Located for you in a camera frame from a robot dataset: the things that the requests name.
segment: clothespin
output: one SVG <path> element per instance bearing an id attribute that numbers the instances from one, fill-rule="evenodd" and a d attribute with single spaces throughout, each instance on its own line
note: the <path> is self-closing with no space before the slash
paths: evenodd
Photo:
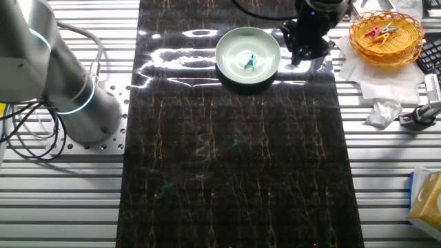
<path id="1" fill-rule="evenodd" d="M 380 25 L 377 25 L 374 28 L 372 28 L 371 31 L 369 31 L 365 34 L 365 36 L 373 34 L 373 38 L 375 39 L 375 38 L 377 38 L 378 31 L 380 31 Z"/>
<path id="2" fill-rule="evenodd" d="M 378 41 L 379 39 L 383 39 L 383 42 L 380 44 L 380 45 L 382 45 L 382 44 L 384 44 L 386 42 L 387 38 L 389 38 L 389 35 L 391 35 L 391 34 L 386 33 L 384 35 L 380 35 L 379 37 L 375 38 L 373 40 L 373 42 Z"/>
<path id="3" fill-rule="evenodd" d="M 398 28 L 389 28 L 391 25 L 392 25 L 392 22 L 387 24 L 387 26 L 381 30 L 380 34 L 392 33 L 392 32 L 395 32 L 396 30 L 398 30 Z"/>
<path id="4" fill-rule="evenodd" d="M 245 64 L 245 67 L 243 69 L 246 70 L 248 65 L 252 65 L 253 66 L 253 71 L 254 71 L 254 65 L 255 64 L 256 64 L 256 54 L 252 53 L 251 56 L 248 59 L 248 62 Z"/>

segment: black marble mat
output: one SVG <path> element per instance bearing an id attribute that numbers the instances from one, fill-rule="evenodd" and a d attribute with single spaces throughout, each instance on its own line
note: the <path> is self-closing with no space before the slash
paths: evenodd
<path id="1" fill-rule="evenodd" d="M 238 96 L 214 48 L 249 25 L 283 46 L 229 0 L 141 1 L 117 247 L 364 247 L 330 64 L 283 48 L 275 83 Z"/>

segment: green bowl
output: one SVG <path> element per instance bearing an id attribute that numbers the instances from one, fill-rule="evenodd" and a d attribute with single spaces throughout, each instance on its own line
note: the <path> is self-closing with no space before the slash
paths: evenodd
<path id="1" fill-rule="evenodd" d="M 252 66 L 244 69 L 251 54 Z M 236 28 L 224 35 L 216 46 L 216 65 L 220 72 L 236 83 L 261 83 L 273 76 L 280 64 L 280 46 L 273 36 L 258 28 Z"/>

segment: pink clothespin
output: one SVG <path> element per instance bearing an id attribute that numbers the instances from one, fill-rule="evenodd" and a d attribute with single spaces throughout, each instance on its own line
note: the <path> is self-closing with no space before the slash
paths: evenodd
<path id="1" fill-rule="evenodd" d="M 380 25 L 377 25 L 374 28 L 372 28 L 371 31 L 369 31 L 365 34 L 365 36 L 373 34 L 373 38 L 375 39 L 375 38 L 377 38 L 378 31 L 380 31 Z"/>

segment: keyboard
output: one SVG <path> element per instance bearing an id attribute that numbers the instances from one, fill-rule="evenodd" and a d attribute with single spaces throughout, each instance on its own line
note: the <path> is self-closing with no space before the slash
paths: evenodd
<path id="1" fill-rule="evenodd" d="M 427 10 L 441 8 L 441 0 L 422 0 L 422 4 Z"/>
<path id="2" fill-rule="evenodd" d="M 433 72 L 438 76 L 438 80 L 441 81 L 441 39 L 425 43 L 418 57 L 417 64 L 425 74 Z"/>

